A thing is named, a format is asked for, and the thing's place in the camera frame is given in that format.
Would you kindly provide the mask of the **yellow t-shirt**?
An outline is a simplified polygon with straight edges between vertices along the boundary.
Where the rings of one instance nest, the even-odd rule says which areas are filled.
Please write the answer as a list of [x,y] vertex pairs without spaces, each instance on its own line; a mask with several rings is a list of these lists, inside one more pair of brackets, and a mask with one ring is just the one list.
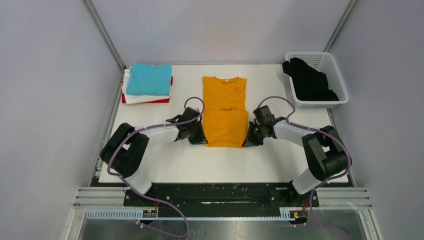
[[202,125],[209,148],[243,147],[248,132],[247,79],[204,76]]

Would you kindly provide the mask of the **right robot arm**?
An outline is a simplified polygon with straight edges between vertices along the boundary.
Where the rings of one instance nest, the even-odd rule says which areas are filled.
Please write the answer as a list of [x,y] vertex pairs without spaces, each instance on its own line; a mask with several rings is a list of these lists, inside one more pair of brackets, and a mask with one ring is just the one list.
[[351,166],[350,155],[334,127],[302,126],[287,117],[275,117],[266,105],[253,113],[255,119],[249,122],[244,148],[261,146],[265,138],[273,138],[289,141],[304,150],[307,169],[290,181],[287,188],[286,198],[291,205],[301,205],[307,193]]

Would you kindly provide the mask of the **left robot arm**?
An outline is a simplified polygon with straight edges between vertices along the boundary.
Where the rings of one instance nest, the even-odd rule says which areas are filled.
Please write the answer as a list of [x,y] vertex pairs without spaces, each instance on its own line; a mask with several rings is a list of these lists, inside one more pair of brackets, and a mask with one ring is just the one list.
[[203,132],[201,113],[187,107],[164,123],[139,129],[127,122],[119,125],[100,152],[100,159],[108,170],[114,170],[128,186],[136,192],[136,199],[144,206],[152,204],[155,192],[147,171],[141,167],[148,147],[188,139],[192,145],[203,145],[208,141]]

